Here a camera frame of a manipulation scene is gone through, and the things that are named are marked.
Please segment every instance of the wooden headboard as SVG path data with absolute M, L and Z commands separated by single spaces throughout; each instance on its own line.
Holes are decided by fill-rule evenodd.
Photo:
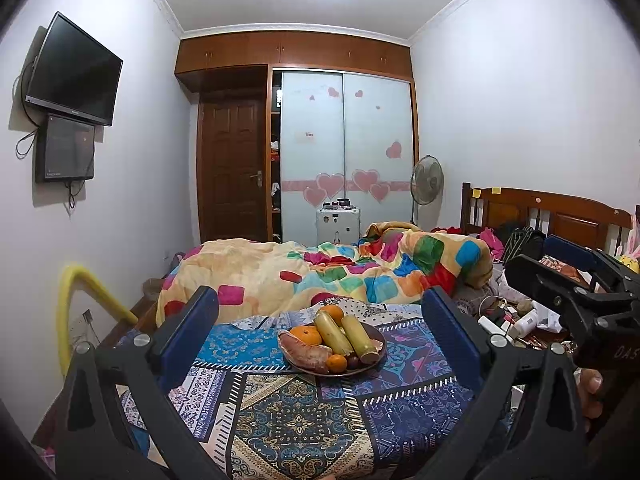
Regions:
M 640 222 L 640 205 L 636 206 Z M 625 230 L 631 228 L 631 215 L 595 200 L 577 196 L 487 187 L 473 189 L 462 184 L 460 228 L 464 234 L 479 233 L 485 227 L 497 228 L 504 222 L 517 220 L 526 225 L 557 235 L 576 244 L 612 253 L 626 242 Z

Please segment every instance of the sliding wardrobe door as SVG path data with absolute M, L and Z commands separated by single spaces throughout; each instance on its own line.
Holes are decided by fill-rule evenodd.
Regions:
M 409 221 L 414 130 L 409 83 L 344 74 L 347 197 L 360 208 L 360 229 Z
M 344 196 L 342 75 L 284 72 L 282 238 L 316 245 L 316 209 Z

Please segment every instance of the wall-mounted tv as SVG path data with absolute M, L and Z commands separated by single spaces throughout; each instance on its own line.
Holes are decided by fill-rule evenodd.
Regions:
M 111 126 L 122 60 L 57 12 L 33 67 L 25 101 Z

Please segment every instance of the plate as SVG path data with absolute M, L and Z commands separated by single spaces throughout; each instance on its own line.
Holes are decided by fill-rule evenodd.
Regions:
M 328 377 L 328 378 L 350 377 L 352 375 L 361 374 L 363 372 L 366 372 L 367 370 L 371 370 L 372 368 L 375 368 L 376 366 L 378 366 L 380 364 L 380 362 L 382 361 L 382 359 L 384 359 L 384 357 L 386 355 L 386 339 L 382 335 L 382 332 L 380 332 L 380 330 L 378 330 L 374 326 L 371 326 L 368 323 L 363 323 L 362 327 L 364 328 L 365 332 L 367 332 L 367 335 L 369 336 L 370 339 L 376 339 L 376 340 L 382 342 L 382 349 L 380 349 L 380 351 L 378 352 L 380 354 L 380 359 L 378 360 L 377 363 L 373 363 L 372 365 L 363 366 L 362 368 L 356 368 L 355 370 L 347 370 L 347 371 L 345 371 L 345 372 L 343 372 L 341 374 L 319 374 L 318 372 L 314 372 L 313 370 L 307 370 L 306 368 L 301 368 L 299 366 L 296 366 L 295 364 L 293 364 L 291 361 L 289 361 L 284 356 L 283 356 L 283 358 L 295 370 L 298 370 L 298 371 L 302 372 L 303 374 L 315 375 L 317 377 Z

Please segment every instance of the standing fan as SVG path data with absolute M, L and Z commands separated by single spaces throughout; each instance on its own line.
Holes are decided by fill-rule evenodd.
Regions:
M 433 202 L 444 183 L 444 174 L 438 159 L 427 155 L 418 161 L 411 174 L 411 196 L 414 203 L 411 208 L 411 223 L 415 225 L 414 217 L 417 217 L 418 206 Z

